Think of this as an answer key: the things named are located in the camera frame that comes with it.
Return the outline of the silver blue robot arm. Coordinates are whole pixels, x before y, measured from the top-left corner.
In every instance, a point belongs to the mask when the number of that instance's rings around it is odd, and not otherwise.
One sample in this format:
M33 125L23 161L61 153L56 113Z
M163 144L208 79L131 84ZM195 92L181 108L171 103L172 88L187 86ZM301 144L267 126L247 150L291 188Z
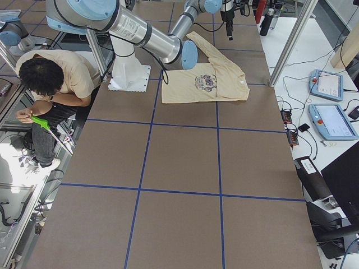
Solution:
M197 17L202 13L215 14L220 12L222 24L225 24L227 37L233 40L233 19L235 12L234 1L186 1L183 12L174 27L169 31L169 36L183 39L193 24L196 24Z
M192 69L198 58L193 41L184 41L196 18L186 8L173 29L165 34L134 15L120 1L46 1L47 23L51 28L86 34L87 30L112 33L136 47L157 55L170 69Z

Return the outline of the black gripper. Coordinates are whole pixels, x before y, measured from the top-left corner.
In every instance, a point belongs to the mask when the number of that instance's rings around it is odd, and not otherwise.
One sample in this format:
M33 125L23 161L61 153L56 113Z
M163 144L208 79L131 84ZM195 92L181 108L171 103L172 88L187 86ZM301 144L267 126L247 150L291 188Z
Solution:
M225 29L229 40L233 40L233 19L234 19L234 3L233 1L224 1L220 14L222 21L225 22Z

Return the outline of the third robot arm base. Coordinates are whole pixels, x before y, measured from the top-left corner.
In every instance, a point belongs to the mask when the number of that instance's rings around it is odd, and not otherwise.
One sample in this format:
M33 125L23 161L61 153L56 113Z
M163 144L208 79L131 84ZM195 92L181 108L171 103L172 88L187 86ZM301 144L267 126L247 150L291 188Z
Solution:
M33 39L16 16L6 16L1 20L1 42L15 56L21 56L35 48Z

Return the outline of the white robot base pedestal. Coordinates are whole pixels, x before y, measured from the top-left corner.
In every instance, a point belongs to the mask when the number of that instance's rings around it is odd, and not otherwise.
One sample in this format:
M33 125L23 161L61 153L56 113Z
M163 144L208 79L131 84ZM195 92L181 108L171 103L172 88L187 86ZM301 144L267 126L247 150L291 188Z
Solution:
M133 44L121 39L114 32L110 31L109 34L116 56L113 63L109 90L145 92L149 82L151 67L140 63L135 55Z

